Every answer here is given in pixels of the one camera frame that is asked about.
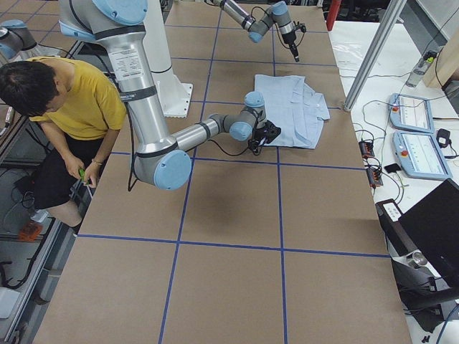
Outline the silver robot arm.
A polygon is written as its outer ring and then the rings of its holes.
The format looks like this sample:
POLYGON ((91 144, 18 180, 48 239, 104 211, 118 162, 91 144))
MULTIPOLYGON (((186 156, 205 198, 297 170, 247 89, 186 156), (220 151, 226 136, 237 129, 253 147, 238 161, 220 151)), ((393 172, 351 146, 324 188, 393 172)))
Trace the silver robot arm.
POLYGON ((246 12, 236 1, 204 1, 204 3, 219 7, 248 33, 248 37, 254 43, 260 42, 272 28, 275 28, 282 46, 290 51, 295 62, 300 62, 298 46, 302 39, 297 42, 297 32, 305 34, 307 29, 304 23, 291 19, 285 1, 278 1, 267 9, 260 8, 262 10, 260 19, 246 12))
POLYGON ((164 17, 158 1, 60 1, 61 32, 105 48, 131 117, 138 145, 131 171, 142 182, 175 190, 189 179, 188 151, 220 133, 247 142, 253 153, 281 133, 266 118, 260 92, 249 92, 236 115, 213 114, 207 120, 171 134, 163 113, 165 96, 157 90, 150 62, 170 61, 164 17))

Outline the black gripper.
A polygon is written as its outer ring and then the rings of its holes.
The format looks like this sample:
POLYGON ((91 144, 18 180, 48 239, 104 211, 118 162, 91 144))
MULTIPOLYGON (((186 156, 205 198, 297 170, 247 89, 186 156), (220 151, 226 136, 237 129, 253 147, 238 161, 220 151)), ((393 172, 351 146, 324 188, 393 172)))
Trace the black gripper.
POLYGON ((283 39, 284 44, 288 47, 291 54, 293 55, 293 59, 295 62, 299 62, 299 53, 298 53, 298 44, 296 43, 296 32, 300 31, 302 33, 306 33, 306 25, 299 21, 290 21, 288 24, 283 25, 281 27, 281 37, 283 39))
POLYGON ((254 155, 260 155, 262 147, 274 141, 280 135, 280 128, 267 120, 261 128, 252 131, 252 137, 248 140, 248 149, 254 155))

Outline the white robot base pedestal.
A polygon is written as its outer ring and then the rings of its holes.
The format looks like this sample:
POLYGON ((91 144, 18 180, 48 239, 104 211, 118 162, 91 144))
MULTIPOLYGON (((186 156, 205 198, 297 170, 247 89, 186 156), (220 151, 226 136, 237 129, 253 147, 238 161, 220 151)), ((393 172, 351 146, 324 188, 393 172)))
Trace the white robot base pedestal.
POLYGON ((143 21, 146 36, 143 46, 164 116, 185 118, 188 114, 193 84, 182 83, 175 75, 169 53, 160 1, 148 0, 143 21))

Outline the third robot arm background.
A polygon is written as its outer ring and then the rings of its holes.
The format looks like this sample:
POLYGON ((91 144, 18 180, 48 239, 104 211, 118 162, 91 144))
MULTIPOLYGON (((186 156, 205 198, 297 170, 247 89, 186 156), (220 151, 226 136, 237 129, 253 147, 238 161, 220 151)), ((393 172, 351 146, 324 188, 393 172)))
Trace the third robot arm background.
POLYGON ((17 56, 28 59, 37 54, 37 42, 27 25, 19 19, 1 23, 1 66, 17 56))

